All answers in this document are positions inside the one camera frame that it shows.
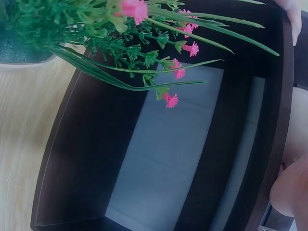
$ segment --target finger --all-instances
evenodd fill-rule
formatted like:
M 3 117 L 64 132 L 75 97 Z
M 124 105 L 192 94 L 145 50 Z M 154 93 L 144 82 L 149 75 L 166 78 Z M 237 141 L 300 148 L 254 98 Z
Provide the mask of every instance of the finger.
M 302 30 L 302 15 L 301 10 L 295 6 L 289 10 L 287 10 L 288 17 L 291 21 L 292 25 L 292 37 L 293 37 L 293 45 L 297 44 L 298 36 Z

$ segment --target flower pot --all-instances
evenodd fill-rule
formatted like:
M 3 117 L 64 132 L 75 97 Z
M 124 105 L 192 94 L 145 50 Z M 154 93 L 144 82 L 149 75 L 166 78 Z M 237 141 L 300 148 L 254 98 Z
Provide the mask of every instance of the flower pot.
M 0 69 L 36 67 L 50 63 L 54 58 L 50 52 L 35 51 L 23 46 L 13 30 L 5 30 L 0 24 Z
M 199 27 L 197 35 L 236 55 L 199 42 L 199 54 L 190 58 L 167 46 L 161 58 L 225 60 L 188 69 L 184 78 L 208 83 L 171 88 L 180 98 L 172 109 L 153 91 L 123 90 L 76 72 L 43 158 L 34 230 L 257 230 L 287 134 L 291 26 L 276 5 L 191 0 L 186 9 L 262 24 L 265 29 L 231 28 L 280 57 Z M 160 48 L 154 41 L 144 49 Z M 94 59 L 104 63 L 99 55 Z M 109 73 L 142 86 L 140 76 Z M 160 75 L 157 82 L 171 79 Z

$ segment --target hand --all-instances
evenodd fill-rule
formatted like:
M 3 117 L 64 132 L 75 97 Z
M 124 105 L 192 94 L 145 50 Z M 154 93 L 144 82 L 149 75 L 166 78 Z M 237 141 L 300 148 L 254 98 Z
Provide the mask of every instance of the hand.
M 302 30 L 302 16 L 299 6 L 300 0 L 275 0 L 278 5 L 286 10 L 292 25 L 293 45 L 297 43 L 297 38 Z

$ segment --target long grass blade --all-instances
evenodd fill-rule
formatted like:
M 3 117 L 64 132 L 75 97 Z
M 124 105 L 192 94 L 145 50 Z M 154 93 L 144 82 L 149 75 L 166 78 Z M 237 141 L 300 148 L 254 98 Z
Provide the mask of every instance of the long grass blade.
M 244 2 L 249 2 L 249 3 L 253 3 L 253 4 L 258 4 L 258 5 L 266 5 L 263 2 L 260 1 L 253 1 L 253 0 L 236 0 L 236 1 L 244 1 Z
M 276 51 L 274 51 L 271 48 L 263 45 L 262 43 L 257 42 L 257 41 L 255 41 L 255 40 L 253 40 L 253 39 L 251 39 L 247 36 L 236 33 L 234 31 L 231 31 L 231 30 L 228 30 L 228 29 L 225 29 L 225 28 L 222 28 L 222 27 L 218 27 L 218 26 L 211 26 L 211 25 L 204 25 L 204 27 L 209 28 L 211 30 L 215 30 L 215 31 L 224 33 L 224 34 L 227 34 L 227 35 L 230 35 L 230 36 L 233 36 L 233 37 L 236 37 L 236 38 L 241 39 L 241 40 L 244 40 L 244 41 L 249 42 L 249 43 L 251 43 L 251 44 L 253 44 L 257 47 L 264 49 L 265 51 L 267 51 L 267 52 L 269 52 L 273 55 L 280 56 Z
M 186 82 L 174 82 L 174 83 L 165 83 L 165 84 L 156 84 L 156 85 L 151 85 L 151 86 L 146 86 L 146 87 L 133 87 L 129 84 L 126 84 L 117 78 L 113 77 L 112 75 L 108 74 L 107 72 L 99 69 L 98 67 L 94 66 L 93 64 L 87 63 L 84 60 L 77 58 L 73 54 L 71 54 L 69 51 L 57 48 L 57 47 L 51 47 L 48 46 L 47 49 L 54 53 L 55 55 L 59 56 L 63 60 L 67 61 L 68 63 L 72 64 L 76 68 L 78 68 L 80 71 L 95 77 L 97 79 L 100 79 L 102 81 L 105 81 L 106 83 L 109 83 L 111 85 L 127 89 L 127 90 L 132 90 L 132 91 L 144 91 L 144 90 L 152 90 L 156 88 L 161 88 L 161 87 L 171 87 L 171 86 L 176 86 L 176 85 L 186 85 L 186 84 L 200 84 L 204 83 L 202 81 L 186 81 Z
M 215 60 L 204 61 L 204 62 L 201 62 L 201 63 L 187 65 L 187 66 L 182 66 L 180 68 L 174 68 L 174 69 L 171 69 L 171 70 L 164 70 L 164 71 L 133 70 L 133 69 L 125 69 L 125 68 L 119 68 L 119 67 L 104 65 L 104 64 L 101 64 L 101 63 L 99 63 L 99 62 L 97 62 L 97 61 L 95 61 L 93 59 L 88 58 L 87 56 L 85 56 L 83 54 L 78 53 L 77 51 L 75 51 L 74 49 L 72 49 L 70 47 L 64 47 L 64 46 L 61 46 L 61 45 L 58 45 L 58 46 L 61 47 L 64 50 L 67 50 L 68 52 L 73 53 L 75 56 L 77 56 L 78 58 L 84 60 L 85 62 L 91 63 L 91 64 L 96 65 L 96 66 L 101 66 L 101 67 L 108 68 L 108 69 L 115 70 L 115 71 L 142 73 L 142 74 L 145 74 L 145 73 L 153 73 L 153 74 L 154 73 L 170 73 L 170 72 L 179 71 L 179 70 L 183 70 L 183 69 L 187 69 L 187 68 L 192 68 L 192 67 L 196 67 L 196 66 L 211 64 L 211 63 L 218 62 L 218 61 L 224 61 L 222 59 L 215 59 Z
M 264 26 L 258 23 L 246 21 L 244 19 L 225 17 L 225 16 L 209 14 L 209 13 L 176 13 L 176 12 L 170 12 L 165 9 L 153 7 L 153 6 L 149 6 L 149 13 L 152 13 L 152 15 L 159 15 L 159 16 L 163 16 L 169 19 L 176 19 L 178 21 L 187 22 L 187 23 L 194 23 L 193 21 L 197 21 L 197 19 L 187 18 L 187 16 L 198 16 L 198 17 L 203 17 L 203 18 L 210 18 L 210 19 L 216 19 L 216 20 L 221 20 L 221 21 L 228 21 L 228 22 L 244 24 L 247 26 L 254 26 L 257 28 L 264 28 Z

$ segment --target pink flower petal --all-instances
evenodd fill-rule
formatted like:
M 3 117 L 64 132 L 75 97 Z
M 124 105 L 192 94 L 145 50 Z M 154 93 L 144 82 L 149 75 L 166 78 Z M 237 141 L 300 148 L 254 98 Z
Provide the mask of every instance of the pink flower petal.
M 165 93 L 163 95 L 164 99 L 166 100 L 167 102 L 167 105 L 166 105 L 166 108 L 172 108 L 172 107 L 175 107 L 178 102 L 179 102 L 179 98 L 178 98 L 178 95 L 175 94 L 173 97 L 171 95 L 169 95 L 168 93 Z
M 120 15 L 133 17 L 136 25 L 148 18 L 148 5 L 142 0 L 124 0 L 120 2 L 120 5 L 122 7 Z

